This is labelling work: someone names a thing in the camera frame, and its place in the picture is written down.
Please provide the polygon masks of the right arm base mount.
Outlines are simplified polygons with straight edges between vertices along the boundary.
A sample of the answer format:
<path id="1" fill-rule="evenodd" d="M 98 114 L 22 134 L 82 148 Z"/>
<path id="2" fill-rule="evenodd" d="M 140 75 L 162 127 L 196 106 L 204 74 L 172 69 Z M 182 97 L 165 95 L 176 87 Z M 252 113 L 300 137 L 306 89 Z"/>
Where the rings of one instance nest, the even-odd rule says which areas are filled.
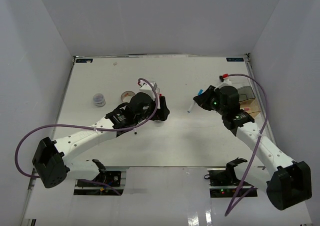
<path id="1" fill-rule="evenodd" d="M 211 198 L 232 198 L 240 183 L 239 179 L 228 176 L 225 168 L 209 169 L 204 179 L 209 181 Z"/>

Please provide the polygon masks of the blue capped white marker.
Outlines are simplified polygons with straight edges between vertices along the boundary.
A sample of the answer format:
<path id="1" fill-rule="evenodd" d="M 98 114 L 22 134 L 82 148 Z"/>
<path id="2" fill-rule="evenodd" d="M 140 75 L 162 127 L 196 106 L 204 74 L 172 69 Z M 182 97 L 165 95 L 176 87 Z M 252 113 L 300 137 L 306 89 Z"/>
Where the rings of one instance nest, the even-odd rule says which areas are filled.
<path id="1" fill-rule="evenodd" d="M 202 92 L 203 92 L 203 89 L 200 89 L 197 95 L 201 95 Z M 191 105 L 189 106 L 187 112 L 190 113 L 190 112 L 193 110 L 193 108 L 194 108 L 195 105 L 196 105 L 196 102 L 193 100 L 192 103 L 191 103 Z"/>

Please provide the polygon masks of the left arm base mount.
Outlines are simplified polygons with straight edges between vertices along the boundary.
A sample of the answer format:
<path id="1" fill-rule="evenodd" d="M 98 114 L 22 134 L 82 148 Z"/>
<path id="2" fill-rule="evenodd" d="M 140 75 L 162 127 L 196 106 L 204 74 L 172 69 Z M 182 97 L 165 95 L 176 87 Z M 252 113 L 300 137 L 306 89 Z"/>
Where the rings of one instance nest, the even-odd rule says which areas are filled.
<path id="1" fill-rule="evenodd" d="M 125 175 L 123 171 L 109 170 L 100 173 L 92 180 L 77 180 L 74 195 L 86 196 L 121 196 L 125 185 Z"/>

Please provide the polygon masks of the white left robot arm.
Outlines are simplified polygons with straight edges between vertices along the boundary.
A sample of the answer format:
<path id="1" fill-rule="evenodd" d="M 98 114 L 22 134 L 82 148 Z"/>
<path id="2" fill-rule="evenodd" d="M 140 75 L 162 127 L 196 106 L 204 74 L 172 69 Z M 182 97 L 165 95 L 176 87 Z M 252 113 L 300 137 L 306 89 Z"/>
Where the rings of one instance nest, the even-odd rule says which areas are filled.
<path id="1" fill-rule="evenodd" d="M 84 179 L 101 185 L 106 179 L 106 167 L 97 159 L 76 162 L 75 158 L 87 150 L 130 132 L 144 122 L 166 121 L 170 111 L 166 98 L 152 99 L 139 92 L 128 103 L 122 103 L 89 130 L 51 140 L 42 139 L 35 151 L 32 164 L 45 188 L 53 188 L 65 179 Z"/>

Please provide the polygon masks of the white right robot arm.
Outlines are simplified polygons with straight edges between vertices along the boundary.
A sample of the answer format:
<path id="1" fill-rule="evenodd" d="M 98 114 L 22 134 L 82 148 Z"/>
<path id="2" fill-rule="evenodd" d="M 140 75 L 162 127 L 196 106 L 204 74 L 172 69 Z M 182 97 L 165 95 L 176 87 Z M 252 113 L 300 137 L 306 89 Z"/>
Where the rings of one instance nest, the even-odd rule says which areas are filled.
<path id="1" fill-rule="evenodd" d="M 250 171 L 247 167 L 252 165 L 251 160 L 237 158 L 228 162 L 223 172 L 213 174 L 211 179 L 238 186 L 247 182 L 260 187 L 279 210 L 310 199 L 312 180 L 308 164 L 293 160 L 263 136 L 254 118 L 241 109 L 239 97 L 238 90 L 233 86 L 209 86 L 193 100 L 201 108 L 214 110 L 221 115 L 224 126 L 252 150 L 254 157 L 265 166 L 270 178 Z"/>

